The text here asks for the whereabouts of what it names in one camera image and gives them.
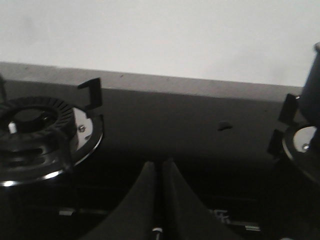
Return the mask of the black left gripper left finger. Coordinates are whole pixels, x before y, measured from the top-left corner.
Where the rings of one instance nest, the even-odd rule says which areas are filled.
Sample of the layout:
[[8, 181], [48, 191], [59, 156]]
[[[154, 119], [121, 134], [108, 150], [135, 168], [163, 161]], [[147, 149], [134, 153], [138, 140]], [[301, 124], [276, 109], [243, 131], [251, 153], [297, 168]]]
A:
[[155, 164], [146, 162], [120, 204], [82, 240], [148, 240], [156, 194]]

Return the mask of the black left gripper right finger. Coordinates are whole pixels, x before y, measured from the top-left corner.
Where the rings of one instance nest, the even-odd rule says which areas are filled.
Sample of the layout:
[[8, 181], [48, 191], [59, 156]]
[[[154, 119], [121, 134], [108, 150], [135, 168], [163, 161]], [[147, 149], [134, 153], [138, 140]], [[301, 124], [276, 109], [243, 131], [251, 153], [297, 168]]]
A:
[[170, 240], [236, 240], [193, 192], [172, 159], [162, 165], [165, 229]]

